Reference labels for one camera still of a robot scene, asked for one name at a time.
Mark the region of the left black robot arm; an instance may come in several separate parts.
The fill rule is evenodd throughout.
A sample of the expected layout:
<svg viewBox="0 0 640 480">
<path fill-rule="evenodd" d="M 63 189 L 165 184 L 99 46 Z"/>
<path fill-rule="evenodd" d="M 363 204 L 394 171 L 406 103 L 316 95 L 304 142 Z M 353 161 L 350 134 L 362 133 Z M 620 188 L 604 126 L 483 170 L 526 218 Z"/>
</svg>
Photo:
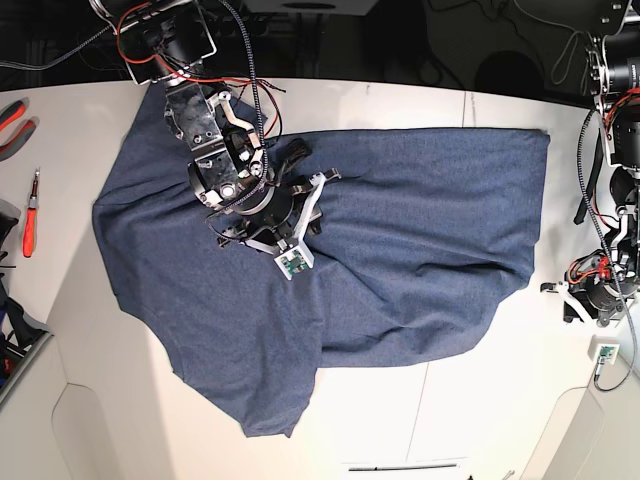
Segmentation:
<svg viewBox="0 0 640 480">
<path fill-rule="evenodd" d="M 585 120 L 597 121 L 598 136 L 573 221 L 592 218 L 601 245 L 540 289 L 561 296 L 565 322 L 612 327 L 639 292 L 639 4 L 574 1 L 555 13 L 587 41 L 594 108 Z"/>
</svg>

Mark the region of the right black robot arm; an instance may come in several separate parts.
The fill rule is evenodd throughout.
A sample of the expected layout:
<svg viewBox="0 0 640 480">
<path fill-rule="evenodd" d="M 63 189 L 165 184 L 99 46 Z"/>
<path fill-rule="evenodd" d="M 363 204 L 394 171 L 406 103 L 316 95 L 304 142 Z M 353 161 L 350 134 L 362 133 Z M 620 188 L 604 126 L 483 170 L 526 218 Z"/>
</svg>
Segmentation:
<svg viewBox="0 0 640 480">
<path fill-rule="evenodd" d="M 116 48 L 137 84 L 165 87 L 164 119 L 184 142 L 192 160 L 189 183 L 213 216 L 237 215 L 218 231 L 220 247 L 235 242 L 273 256 L 285 270 L 310 268 L 308 234 L 321 231 L 319 199 L 339 178 L 335 169 L 309 177 L 293 170 L 310 153 L 301 138 L 270 161 L 272 142 L 264 132 L 261 107 L 253 120 L 234 110 L 232 86 L 269 90 L 254 71 L 241 79 L 209 77 L 204 61 L 217 48 L 197 1 L 93 1 L 95 14 L 113 31 Z"/>
</svg>

